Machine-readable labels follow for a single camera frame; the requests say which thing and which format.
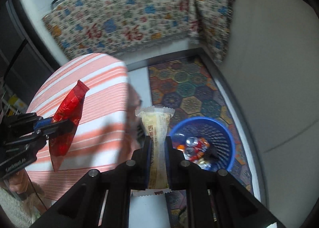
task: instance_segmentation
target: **patterned rug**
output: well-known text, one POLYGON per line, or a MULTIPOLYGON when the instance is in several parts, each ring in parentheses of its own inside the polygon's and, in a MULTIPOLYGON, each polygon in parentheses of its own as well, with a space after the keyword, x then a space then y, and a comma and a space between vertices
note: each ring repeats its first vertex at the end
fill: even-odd
MULTIPOLYGON (((214 118, 226 126, 236 144, 231 174, 253 193, 251 173, 242 142, 232 116, 214 80, 199 57, 159 63, 148 68, 153 105, 175 109, 170 121, 173 128, 193 116, 214 118)), ((178 216, 186 207, 185 191, 166 194, 171 227, 181 227, 178 216)))

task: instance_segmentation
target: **person's hand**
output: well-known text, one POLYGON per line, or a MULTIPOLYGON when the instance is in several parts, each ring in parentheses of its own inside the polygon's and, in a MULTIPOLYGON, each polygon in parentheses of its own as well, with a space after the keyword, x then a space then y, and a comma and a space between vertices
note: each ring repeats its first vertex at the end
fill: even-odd
POLYGON ((9 178, 10 190, 12 192, 17 192, 18 194, 21 194, 27 190, 28 183, 28 174, 25 169, 13 174, 9 178))

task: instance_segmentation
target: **white wrapper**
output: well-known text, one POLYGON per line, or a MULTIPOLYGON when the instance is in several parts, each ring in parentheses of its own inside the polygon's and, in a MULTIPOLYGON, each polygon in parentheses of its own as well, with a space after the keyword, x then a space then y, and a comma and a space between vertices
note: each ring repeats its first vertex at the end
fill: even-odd
POLYGON ((170 191, 167 184, 165 164, 165 138, 168 125, 175 109, 168 107, 147 107, 136 110, 136 116, 142 118, 147 134, 152 139, 152 158, 150 180, 146 191, 133 191, 134 196, 148 196, 167 193, 170 191))

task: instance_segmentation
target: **blue plastic basket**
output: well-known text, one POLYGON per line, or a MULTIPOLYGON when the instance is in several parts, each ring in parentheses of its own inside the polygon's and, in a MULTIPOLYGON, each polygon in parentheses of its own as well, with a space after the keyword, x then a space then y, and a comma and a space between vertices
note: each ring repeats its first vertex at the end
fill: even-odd
POLYGON ((235 143, 229 131, 218 121, 209 117, 192 117, 178 123, 171 131, 174 144, 185 144, 188 137, 204 137, 214 145, 219 160, 213 163, 210 171, 226 169, 230 171, 235 160, 235 143))

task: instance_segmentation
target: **black cable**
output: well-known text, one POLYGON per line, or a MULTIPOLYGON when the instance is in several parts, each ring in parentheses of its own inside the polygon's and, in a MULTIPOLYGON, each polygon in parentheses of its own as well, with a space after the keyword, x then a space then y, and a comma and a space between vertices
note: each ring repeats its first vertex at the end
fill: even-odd
POLYGON ((15 63, 15 61, 17 60, 18 56, 20 55, 20 53, 22 52, 23 48, 27 45, 28 40, 24 39, 22 41, 22 43, 20 44, 20 46, 18 47, 17 51, 15 52, 15 54, 13 55, 4 75, 3 75, 3 79, 5 80, 5 78, 7 77, 9 71, 11 70, 13 64, 15 63))
POLYGON ((29 179, 29 181, 30 181, 30 183, 31 183, 31 186, 32 186, 32 188, 33 188, 33 190, 34 190, 36 196, 37 196, 37 197, 39 198, 39 200, 41 201, 41 203, 42 203, 42 205, 44 206, 45 210, 47 210, 47 207, 45 206, 45 204, 43 203, 42 199, 39 197, 38 193, 36 192, 36 189, 34 188, 34 185, 32 184, 32 181, 31 181, 31 179, 30 179, 28 173, 27 173, 27 176, 28 176, 28 179, 29 179))

